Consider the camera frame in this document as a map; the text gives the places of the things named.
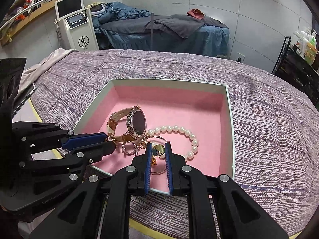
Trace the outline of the gold flower ornament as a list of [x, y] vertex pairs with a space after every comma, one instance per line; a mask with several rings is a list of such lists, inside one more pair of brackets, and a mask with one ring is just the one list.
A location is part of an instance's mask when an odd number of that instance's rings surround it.
[[151, 165], [156, 166], [156, 158], [165, 159], [165, 147], [162, 144], [153, 144]]

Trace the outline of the black metal cart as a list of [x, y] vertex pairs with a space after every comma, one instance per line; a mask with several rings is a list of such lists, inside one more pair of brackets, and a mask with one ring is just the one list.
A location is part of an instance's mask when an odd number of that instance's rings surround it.
[[272, 74], [305, 93], [318, 104], [318, 73], [291, 47], [291, 37], [285, 36]]

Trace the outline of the green box pink lining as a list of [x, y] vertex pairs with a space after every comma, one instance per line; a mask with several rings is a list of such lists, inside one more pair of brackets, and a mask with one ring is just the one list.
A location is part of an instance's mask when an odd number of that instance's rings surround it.
[[189, 164], [203, 174], [235, 175], [234, 129], [225, 85], [160, 79], [113, 79], [99, 92], [74, 127], [74, 133], [106, 132], [109, 117], [139, 106], [147, 132], [171, 143], [175, 154], [186, 156], [196, 137], [197, 152]]

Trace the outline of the purple striped bed blanket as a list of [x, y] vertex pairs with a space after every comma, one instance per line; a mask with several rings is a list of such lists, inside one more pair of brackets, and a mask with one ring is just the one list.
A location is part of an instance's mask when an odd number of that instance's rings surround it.
[[318, 110], [286, 81], [234, 61], [134, 50], [73, 52], [36, 81], [44, 122], [106, 131], [110, 115], [139, 106], [148, 129], [179, 126], [199, 150], [189, 164], [230, 175], [286, 231], [318, 207]]

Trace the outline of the silver bangle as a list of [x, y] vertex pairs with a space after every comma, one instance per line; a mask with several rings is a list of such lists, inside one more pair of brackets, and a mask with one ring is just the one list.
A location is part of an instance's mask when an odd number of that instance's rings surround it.
[[[156, 142], [151, 139], [158, 139], [162, 142]], [[147, 135], [146, 136], [146, 142], [150, 142], [152, 145], [152, 161], [151, 161], [151, 168], [154, 168], [157, 165], [156, 158], [165, 159], [165, 144], [167, 142], [166, 139], [159, 135]]]

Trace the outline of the red cloth on bed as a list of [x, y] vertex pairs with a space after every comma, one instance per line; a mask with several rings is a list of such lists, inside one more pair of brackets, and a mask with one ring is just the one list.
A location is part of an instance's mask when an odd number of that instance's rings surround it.
[[191, 9], [187, 12], [187, 14], [198, 20], [202, 20], [205, 17], [205, 14], [200, 11], [200, 9]]

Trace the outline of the dark grey towel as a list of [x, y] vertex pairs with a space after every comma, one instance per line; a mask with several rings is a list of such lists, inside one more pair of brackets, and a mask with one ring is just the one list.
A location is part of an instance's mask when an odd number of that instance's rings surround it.
[[195, 31], [205, 25], [203, 20], [180, 14], [155, 16], [154, 19], [150, 20], [146, 25], [146, 30], [151, 30], [152, 23], [155, 31], [162, 31], [182, 39], [189, 38]]

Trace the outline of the blue massage bed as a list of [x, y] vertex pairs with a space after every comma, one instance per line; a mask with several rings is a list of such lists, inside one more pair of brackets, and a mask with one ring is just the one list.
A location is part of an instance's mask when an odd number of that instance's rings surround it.
[[190, 53], [225, 58], [228, 54], [229, 28], [220, 21], [205, 16], [205, 25], [189, 38], [182, 39], [146, 25], [151, 17], [109, 22], [95, 28], [100, 49], [130, 49], [173, 53]]

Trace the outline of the beige satin pillow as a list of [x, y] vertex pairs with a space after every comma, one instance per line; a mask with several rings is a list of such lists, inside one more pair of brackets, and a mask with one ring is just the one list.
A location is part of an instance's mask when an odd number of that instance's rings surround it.
[[26, 90], [32, 83], [34, 83], [42, 74], [48, 71], [53, 65], [61, 61], [72, 52], [78, 52], [76, 49], [65, 50], [63, 48], [56, 49], [45, 57], [41, 62], [27, 68], [23, 71], [20, 85], [18, 89], [18, 96]]

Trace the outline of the green lotion bottle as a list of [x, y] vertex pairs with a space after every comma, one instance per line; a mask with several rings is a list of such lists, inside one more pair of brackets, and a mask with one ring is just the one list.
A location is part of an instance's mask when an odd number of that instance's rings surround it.
[[311, 36], [308, 38], [308, 42], [307, 42], [306, 47], [305, 47], [304, 60], [310, 66], [312, 66], [313, 62], [315, 61], [316, 55], [317, 55], [316, 36], [317, 36], [317, 32], [315, 30], [313, 30]]

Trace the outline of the blue crumpled blanket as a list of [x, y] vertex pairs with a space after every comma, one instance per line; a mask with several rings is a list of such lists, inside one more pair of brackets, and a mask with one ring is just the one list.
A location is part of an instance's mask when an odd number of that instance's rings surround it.
[[150, 17], [150, 11], [137, 9], [121, 2], [99, 3], [91, 9], [91, 17], [94, 28], [114, 21], [133, 20], [138, 18]]

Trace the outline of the silver ring cluster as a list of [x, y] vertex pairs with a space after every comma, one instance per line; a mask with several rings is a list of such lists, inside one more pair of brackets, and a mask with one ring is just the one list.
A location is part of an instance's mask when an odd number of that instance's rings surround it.
[[141, 141], [137, 144], [131, 141], [124, 142], [121, 146], [121, 151], [124, 155], [138, 156], [141, 149], [146, 149], [147, 143]]

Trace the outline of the white beauty machine with screen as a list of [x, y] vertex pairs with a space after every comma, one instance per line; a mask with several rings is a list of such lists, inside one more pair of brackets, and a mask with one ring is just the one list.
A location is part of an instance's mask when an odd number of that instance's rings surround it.
[[83, 0], [57, 0], [55, 12], [54, 25], [61, 48], [80, 52], [99, 49], [91, 12]]

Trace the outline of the white pump bottle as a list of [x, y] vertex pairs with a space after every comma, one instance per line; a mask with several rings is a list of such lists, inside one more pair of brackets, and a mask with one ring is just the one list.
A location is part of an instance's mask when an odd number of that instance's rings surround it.
[[305, 48], [307, 45], [307, 39], [304, 37], [304, 35], [302, 33], [299, 33], [297, 31], [294, 31], [294, 35], [297, 37], [297, 42], [295, 43], [295, 45], [298, 47], [300, 53], [299, 55], [304, 58], [305, 55]]

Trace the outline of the beige strap wristwatch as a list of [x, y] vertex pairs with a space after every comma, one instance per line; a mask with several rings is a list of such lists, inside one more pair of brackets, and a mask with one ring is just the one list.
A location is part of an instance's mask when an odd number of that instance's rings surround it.
[[[116, 128], [121, 120], [125, 121], [127, 131], [122, 135], [116, 135]], [[108, 137], [122, 144], [125, 142], [138, 144], [145, 137], [146, 130], [146, 117], [139, 106], [114, 112], [106, 124]]]

